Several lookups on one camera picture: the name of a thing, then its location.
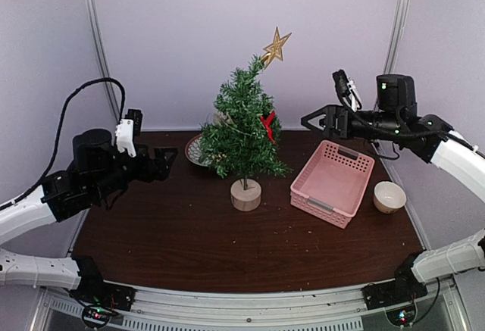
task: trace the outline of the plastic basket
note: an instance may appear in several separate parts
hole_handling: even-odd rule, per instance
[[[373,158],[324,140],[290,186],[291,205],[345,229],[373,167]]]

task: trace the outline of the christmas tree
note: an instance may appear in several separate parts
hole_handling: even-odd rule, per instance
[[[202,126],[202,157],[221,177],[235,173],[247,179],[257,173],[284,175],[289,168],[277,160],[281,124],[274,113],[273,98],[256,80],[264,69],[254,56],[248,70],[237,68],[232,80],[221,85],[214,103],[219,123]]]

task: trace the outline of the dark brown tabletop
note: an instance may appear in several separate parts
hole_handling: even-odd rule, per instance
[[[136,183],[111,212],[93,208],[74,254],[90,255],[110,281],[197,292],[280,292],[328,289],[393,278],[421,250],[404,210],[380,213],[374,186],[389,180],[376,161],[361,207],[346,229],[289,204],[289,186],[321,138],[283,132],[280,159],[293,172],[260,176],[261,205],[234,209],[230,186],[184,156],[196,132],[143,133],[139,142],[179,148],[171,177]],[[343,142],[365,153],[362,141]]]

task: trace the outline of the small bowl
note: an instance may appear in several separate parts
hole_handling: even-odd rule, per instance
[[[392,182],[379,182],[374,187],[374,205],[384,214],[394,214],[406,203],[406,194]]]

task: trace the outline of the gold star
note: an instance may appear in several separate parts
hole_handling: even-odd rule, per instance
[[[267,52],[262,58],[261,61],[266,65],[264,68],[268,68],[270,63],[277,58],[278,60],[283,60],[283,45],[288,40],[291,33],[288,33],[283,38],[280,38],[280,32],[278,31],[278,27],[276,27],[276,32],[274,33],[273,43],[271,43],[268,47],[264,47],[264,51]]]

